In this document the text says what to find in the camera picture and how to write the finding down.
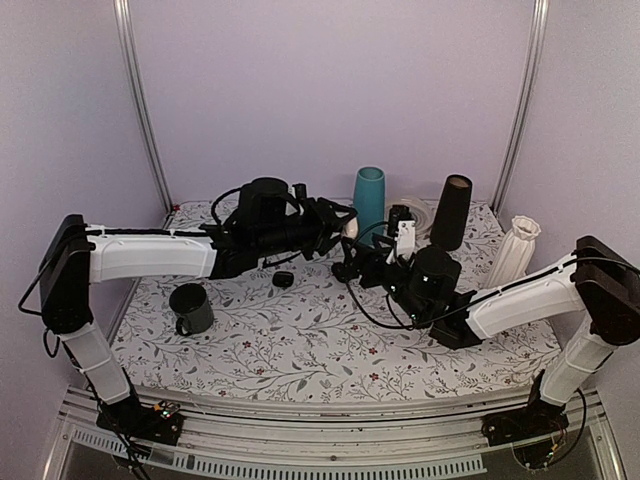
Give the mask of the white earbud case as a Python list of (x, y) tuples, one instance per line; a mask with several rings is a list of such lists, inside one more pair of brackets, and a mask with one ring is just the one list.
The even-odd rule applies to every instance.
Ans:
[(355, 240), (359, 235), (359, 224), (356, 218), (350, 219), (343, 228), (342, 236), (346, 239)]

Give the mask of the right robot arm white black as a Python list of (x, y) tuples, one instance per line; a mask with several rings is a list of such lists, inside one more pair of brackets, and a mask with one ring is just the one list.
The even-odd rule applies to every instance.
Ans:
[(461, 265), (429, 245), (403, 259), (392, 247), (343, 240), (336, 279), (381, 287), (408, 316), (397, 328), (426, 330), (440, 345), (474, 347), (506, 330), (570, 312), (584, 319), (564, 352), (537, 377), (517, 427), (537, 436), (556, 410), (621, 346), (639, 339), (639, 271), (592, 236), (555, 264), (506, 285), (459, 293)]

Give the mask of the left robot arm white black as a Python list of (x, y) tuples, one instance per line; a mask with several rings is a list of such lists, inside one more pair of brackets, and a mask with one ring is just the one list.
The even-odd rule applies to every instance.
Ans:
[(306, 194), (303, 184), (263, 177), (239, 188), (236, 209), (191, 230), (90, 226), (82, 216), (61, 223), (39, 267), (40, 312), (128, 434), (148, 426), (146, 408), (100, 329), (94, 326), (89, 287), (104, 281), (183, 276), (229, 279), (274, 255), (326, 255), (353, 223), (357, 211)]

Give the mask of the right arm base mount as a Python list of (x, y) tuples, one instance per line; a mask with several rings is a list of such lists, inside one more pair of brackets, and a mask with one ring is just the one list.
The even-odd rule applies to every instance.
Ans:
[(527, 403), (523, 407), (485, 415), (481, 433), (490, 446), (517, 443), (545, 436), (545, 440), (516, 447), (516, 461), (527, 469), (549, 467), (564, 440), (569, 421), (564, 406), (548, 404), (541, 399), (542, 370), (534, 380)]

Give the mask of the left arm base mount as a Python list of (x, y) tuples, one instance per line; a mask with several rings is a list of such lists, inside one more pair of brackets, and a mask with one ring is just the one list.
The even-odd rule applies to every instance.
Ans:
[(170, 446), (178, 444), (185, 421), (178, 404), (163, 400), (153, 406), (145, 406), (131, 387), (129, 395), (115, 403), (107, 404), (98, 398), (98, 407), (96, 425), (100, 428), (122, 437)]

